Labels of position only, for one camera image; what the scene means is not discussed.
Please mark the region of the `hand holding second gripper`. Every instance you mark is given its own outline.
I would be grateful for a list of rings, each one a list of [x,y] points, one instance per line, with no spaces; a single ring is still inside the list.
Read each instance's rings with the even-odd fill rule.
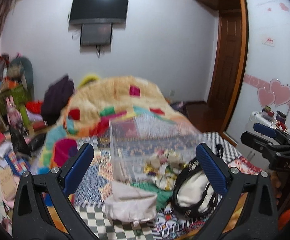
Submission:
[[[274,196],[277,205],[279,204],[279,200],[282,196],[283,184],[285,184],[287,177],[288,173],[278,171],[273,171],[270,175],[270,181],[274,190]]]

